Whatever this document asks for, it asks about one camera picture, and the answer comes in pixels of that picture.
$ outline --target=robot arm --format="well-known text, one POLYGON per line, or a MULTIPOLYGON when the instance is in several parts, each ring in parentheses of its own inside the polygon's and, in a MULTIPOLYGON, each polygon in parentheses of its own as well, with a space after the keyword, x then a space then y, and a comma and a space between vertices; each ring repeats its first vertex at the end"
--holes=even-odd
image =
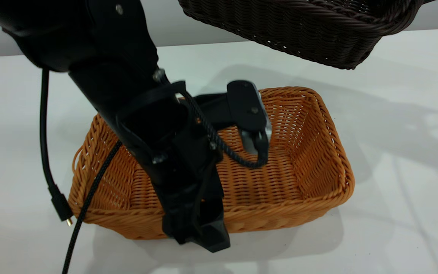
POLYGON ((106 120, 150 176, 168 236, 212 252, 230 246, 215 164, 223 150, 249 167, 268 158, 269 120, 252 83, 195 100, 185 82, 169 83, 139 0, 0 0, 0 25, 36 66, 67 72, 106 120), (231 125, 257 163, 221 143, 216 130, 231 125))

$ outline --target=black cable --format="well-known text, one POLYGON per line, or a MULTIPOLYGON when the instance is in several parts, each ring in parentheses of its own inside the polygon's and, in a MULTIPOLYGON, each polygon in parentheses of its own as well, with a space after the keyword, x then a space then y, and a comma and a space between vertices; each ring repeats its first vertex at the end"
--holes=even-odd
MULTIPOLYGON (((158 76, 156 77, 156 80, 160 84, 169 84, 170 81, 167 78, 167 75, 165 74, 165 71, 163 69, 159 69, 157 72, 159 72, 158 76)), ((224 140, 217 134, 217 131, 214 129, 212 124, 207 120, 205 117, 205 114, 200 109, 200 106, 198 106, 195 99, 190 95, 187 90, 181 91, 180 94, 186 99, 186 101, 190 104, 192 107, 192 110, 197 118, 200 119, 201 125, 204 127, 205 131, 209 135, 210 139, 219 146, 219 149, 226 152, 227 156, 229 158, 233 159, 237 163, 239 163, 242 166, 249 167, 249 168, 260 168, 268 162, 268 145, 266 144, 265 147, 258 148, 258 159, 256 162, 250 162, 241 156, 239 156, 233 149, 224 142, 224 140)))
POLYGON ((75 228, 73 229, 72 237, 70 238, 70 243, 68 244, 67 255, 65 257, 65 263, 62 269, 62 274, 67 274, 68 272, 68 267, 70 266, 70 260, 72 259, 73 248, 75 247, 75 242, 77 241, 77 236, 79 234, 80 227, 82 225, 82 222, 84 221, 84 217, 86 216, 87 209, 89 209, 90 202, 92 201, 92 197, 94 197, 97 187, 99 186, 99 182, 101 182, 102 176, 104 175, 104 172, 106 172, 106 169, 111 163, 111 160, 114 158, 120 147, 121 147, 121 141, 116 142, 113 149, 111 149, 111 152, 109 152, 108 157, 102 164, 99 173, 97 173, 96 178, 92 183, 92 186, 90 187, 89 194, 87 194, 84 204, 80 209, 80 214, 79 217, 77 218, 77 222, 75 222, 75 228))
POLYGON ((43 165, 43 173, 47 180, 48 191, 52 195, 52 204, 55 210, 59 214, 60 220, 67 221, 68 225, 72 225, 71 217, 73 216, 72 210, 68 205, 67 199, 64 194, 59 190, 59 187, 54 182, 52 172, 50 171, 50 164, 48 160, 48 148, 47 148, 47 103, 48 103, 48 81, 49 71, 43 69, 41 74, 41 101, 40 101, 40 151, 41 151, 41 163, 43 165))

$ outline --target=wicker basket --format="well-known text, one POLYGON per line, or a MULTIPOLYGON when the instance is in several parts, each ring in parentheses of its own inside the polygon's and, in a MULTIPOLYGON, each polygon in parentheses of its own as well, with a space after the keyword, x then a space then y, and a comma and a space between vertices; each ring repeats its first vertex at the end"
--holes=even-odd
MULTIPOLYGON (((351 197, 354 177, 321 97, 311 89, 265 89, 261 96, 273 125, 269 161, 250 170, 224 156, 217 170, 224 188, 230 233, 279 229, 310 222, 351 197)), ((220 135, 242 156, 236 128, 220 135)), ((108 152, 117 141, 96 116, 73 163, 69 203, 77 216, 108 152)), ((108 167, 85 222, 129 239, 165 238, 163 210, 151 182, 122 147, 108 167)))
POLYGON ((354 69, 424 0, 179 0, 188 16, 303 59, 354 69))

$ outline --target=gray background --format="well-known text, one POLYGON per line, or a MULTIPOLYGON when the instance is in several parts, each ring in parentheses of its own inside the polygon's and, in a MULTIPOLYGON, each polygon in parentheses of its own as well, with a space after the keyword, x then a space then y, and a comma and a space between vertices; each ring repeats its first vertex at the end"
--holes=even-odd
MULTIPOLYGON (((243 38, 187 17, 177 0, 141 0, 151 38, 157 46, 242 41, 243 38)), ((438 0, 424 5, 407 30, 438 29, 438 0)), ((0 56, 21 54, 0 29, 0 56)))

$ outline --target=white table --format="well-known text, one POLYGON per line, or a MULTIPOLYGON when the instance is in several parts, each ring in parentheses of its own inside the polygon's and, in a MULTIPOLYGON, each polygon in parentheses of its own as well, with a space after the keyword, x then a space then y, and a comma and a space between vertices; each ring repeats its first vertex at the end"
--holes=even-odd
MULTIPOLYGON (((173 240, 131 241, 84 224, 70 273, 438 274, 438 30, 386 37, 354 71, 253 42, 162 47, 160 66, 188 90, 299 85, 325 100, 356 177, 352 198, 301 227, 231 235, 211 254, 173 240)), ((50 203, 38 146, 40 70, 0 57, 0 273, 59 273, 72 229, 50 203)), ((94 109, 52 73, 49 153, 64 193, 94 109)))

